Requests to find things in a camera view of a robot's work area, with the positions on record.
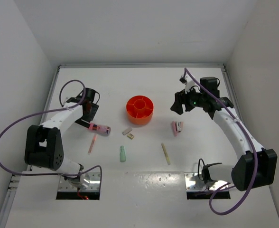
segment white table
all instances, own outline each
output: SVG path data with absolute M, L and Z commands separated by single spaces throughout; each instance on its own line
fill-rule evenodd
M 221 96 L 228 96 L 220 68 L 189 70 L 196 78 L 219 78 Z M 100 200 L 55 200 L 59 177 L 21 177 L 6 228 L 278 228 L 268 186 L 252 190 L 235 212 L 223 217 L 209 209 L 208 200 L 186 199 L 184 172 L 196 171 L 199 158 L 232 165 L 237 159 L 222 130 L 202 109 L 181 116 L 170 111 L 174 93 L 184 87 L 179 82 L 182 73 L 183 68 L 164 67 L 60 69 L 48 108 L 59 108 L 62 85 L 79 79 L 101 94 L 94 122 L 112 128 L 109 137 L 97 137 L 90 155 L 93 133 L 73 124 L 63 135 L 65 156 L 85 168 L 102 166 Z M 77 83 L 68 85 L 63 99 L 81 90 Z M 146 126 L 134 126 L 126 117 L 126 103 L 135 95 L 145 95 L 154 103 L 153 117 Z M 178 137 L 172 134 L 173 120 L 184 121 Z M 129 126 L 133 140 L 121 134 Z M 171 165 L 167 165 L 161 143 L 166 145 Z M 125 163 L 119 159 L 121 145 L 126 148 Z M 34 168 L 33 172 L 42 170 Z M 243 192 L 232 190 L 230 194 L 231 199 L 214 200 L 214 207 L 227 210 Z

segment purple cable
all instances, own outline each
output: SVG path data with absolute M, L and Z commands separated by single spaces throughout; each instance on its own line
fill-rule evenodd
M 67 83 L 65 83 L 65 84 L 63 85 L 63 87 L 61 88 L 60 93 L 59 93 L 60 96 L 61 96 L 61 94 L 62 94 L 63 89 L 66 87 L 66 85 L 68 85 L 68 84 L 71 83 L 71 82 L 79 82 L 80 84 L 82 84 L 82 86 L 83 86 L 83 88 L 84 88 L 84 89 L 83 89 L 83 95 L 82 95 L 81 100 L 80 100 L 77 104 L 75 104 L 75 105 L 73 105 L 73 106 L 71 106 L 71 107 L 68 107 L 68 108 L 75 108 L 75 107 L 77 107 L 78 105 L 80 105 L 80 104 L 83 102 L 83 100 L 84 100 L 84 98 L 85 98 L 86 88 L 85 88 L 84 84 L 83 84 L 80 80 L 76 80 L 76 79 L 70 80 L 70 81 L 68 81 Z M 46 114 L 46 113 L 53 113 L 53 112 L 64 111 L 64 110 L 67 110 L 68 108 L 59 108 L 59 109 L 47 110 L 47 111 L 43 111 L 43 112 L 39 112 L 39 113 L 34 113 L 34 114 L 31 114 L 31 115 L 27 115 L 27 116 L 25 116 L 25 117 L 22 117 L 22 118 L 18 119 L 17 121 L 11 123 L 8 127 L 6 127 L 6 128 L 4 129 L 4 130 L 0 133 L 0 139 L 1 139 L 1 137 L 3 136 L 3 134 L 4 134 L 8 129 L 10 129 L 12 126 L 14 126 L 15 124 L 19 123 L 20 121 L 23 121 L 23 120 L 25 120 L 25 119 L 28 119 L 28 118 L 33 117 L 33 116 L 36 116 L 36 115 L 42 115 L 42 114 Z M 15 171 L 12 171 L 12 170 L 8 169 L 7 167 L 5 167 L 1 162 L 0 162 L 0 167 L 1 167 L 2 169 L 4 169 L 5 171 L 9 172 L 9 173 L 12 173 L 13 175 L 19 175 L 19 176 L 47 176 L 47 175 L 60 175 L 59 173 L 33 173 L 33 174 L 32 174 L 32 173 L 15 172 Z M 90 169 L 88 169 L 88 170 L 86 170 L 86 171 L 80 172 L 80 173 L 78 173 L 78 174 L 65 174 L 65 176 L 67 176 L 67 177 L 70 177 L 70 176 L 80 176 L 80 175 L 85 174 L 85 173 L 87 173 L 87 172 L 89 172 L 89 171 L 91 171 L 91 170 L 93 170 L 93 169 L 95 169 L 95 168 L 100 168 L 100 170 L 101 170 L 101 181 L 100 181 L 100 190 L 101 190 L 101 184 L 102 184 L 102 168 L 101 168 L 100 165 L 96 165 L 96 166 L 94 166 L 94 167 L 92 167 L 92 168 L 90 168 Z
M 184 69 L 184 76 L 186 74 L 188 74 L 191 79 L 197 83 L 208 95 L 210 95 L 214 100 L 216 100 L 228 113 L 229 115 L 233 118 L 233 119 L 236 119 L 236 117 L 233 115 L 233 113 L 224 105 L 224 103 L 217 97 L 215 97 L 212 93 L 210 93 L 204 86 L 202 86 L 192 75 L 191 73 L 188 71 L 187 68 Z M 231 212 L 235 211 L 244 201 L 245 199 L 247 198 L 249 192 L 251 191 L 252 187 L 253 187 L 253 184 L 254 184 L 254 181 L 255 181 L 255 178 L 257 176 L 257 172 L 258 172 L 258 156 L 257 156 L 257 152 L 254 148 L 254 145 L 253 145 L 253 142 L 250 138 L 250 136 L 248 135 L 248 133 L 246 132 L 245 128 L 242 126 L 242 124 L 237 121 L 236 122 L 239 126 L 239 128 L 242 130 L 242 132 L 244 133 L 245 137 L 247 138 L 251 148 L 252 148 L 252 151 L 253 151 L 253 157 L 254 157 L 254 168 L 253 168 L 253 174 L 252 174 L 252 178 L 250 180 L 250 183 L 248 185 L 248 188 L 247 190 L 245 191 L 244 195 L 242 196 L 242 198 L 239 200 L 239 202 L 237 202 L 232 208 L 230 208 L 229 210 L 227 211 L 224 211 L 224 212 L 218 212 L 216 211 L 213 207 L 212 207 L 212 199 L 214 198 L 214 196 L 221 190 L 222 187 L 228 185 L 229 183 L 219 187 L 213 194 L 212 196 L 210 197 L 209 199 L 209 207 L 210 209 L 212 210 L 213 213 L 217 214 L 217 215 L 228 215 L 230 214 Z

